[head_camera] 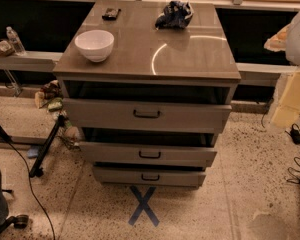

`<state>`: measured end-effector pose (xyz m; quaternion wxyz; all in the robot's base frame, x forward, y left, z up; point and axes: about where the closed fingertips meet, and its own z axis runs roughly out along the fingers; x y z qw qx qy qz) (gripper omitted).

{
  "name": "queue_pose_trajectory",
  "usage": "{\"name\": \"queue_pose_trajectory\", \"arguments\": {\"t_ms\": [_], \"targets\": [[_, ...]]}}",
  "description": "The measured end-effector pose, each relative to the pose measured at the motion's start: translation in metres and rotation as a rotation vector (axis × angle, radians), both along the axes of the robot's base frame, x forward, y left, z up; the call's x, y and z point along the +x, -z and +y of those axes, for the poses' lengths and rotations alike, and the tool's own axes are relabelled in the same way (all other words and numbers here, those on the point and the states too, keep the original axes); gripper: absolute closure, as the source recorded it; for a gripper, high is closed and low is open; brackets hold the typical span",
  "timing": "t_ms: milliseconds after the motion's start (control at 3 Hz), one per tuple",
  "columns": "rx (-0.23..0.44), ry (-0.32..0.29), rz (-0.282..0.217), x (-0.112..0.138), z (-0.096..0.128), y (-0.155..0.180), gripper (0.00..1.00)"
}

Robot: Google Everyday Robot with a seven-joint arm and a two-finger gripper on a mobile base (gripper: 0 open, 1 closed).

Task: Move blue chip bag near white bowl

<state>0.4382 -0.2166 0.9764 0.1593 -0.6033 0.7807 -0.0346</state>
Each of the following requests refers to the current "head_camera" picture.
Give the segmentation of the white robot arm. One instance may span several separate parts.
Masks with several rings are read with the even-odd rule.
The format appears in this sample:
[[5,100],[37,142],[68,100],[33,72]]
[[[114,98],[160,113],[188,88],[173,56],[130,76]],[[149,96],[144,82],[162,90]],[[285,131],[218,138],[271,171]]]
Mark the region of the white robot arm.
[[284,51],[286,59],[297,67],[288,77],[285,89],[271,122],[287,128],[300,117],[300,11],[292,21],[269,38],[264,48],[270,51]]

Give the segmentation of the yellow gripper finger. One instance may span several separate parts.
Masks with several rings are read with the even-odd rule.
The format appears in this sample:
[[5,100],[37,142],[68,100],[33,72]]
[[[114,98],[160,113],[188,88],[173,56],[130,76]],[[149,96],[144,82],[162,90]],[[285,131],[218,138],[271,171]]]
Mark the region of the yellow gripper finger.
[[271,123],[287,128],[300,117],[300,67],[288,76],[286,86],[272,116]]

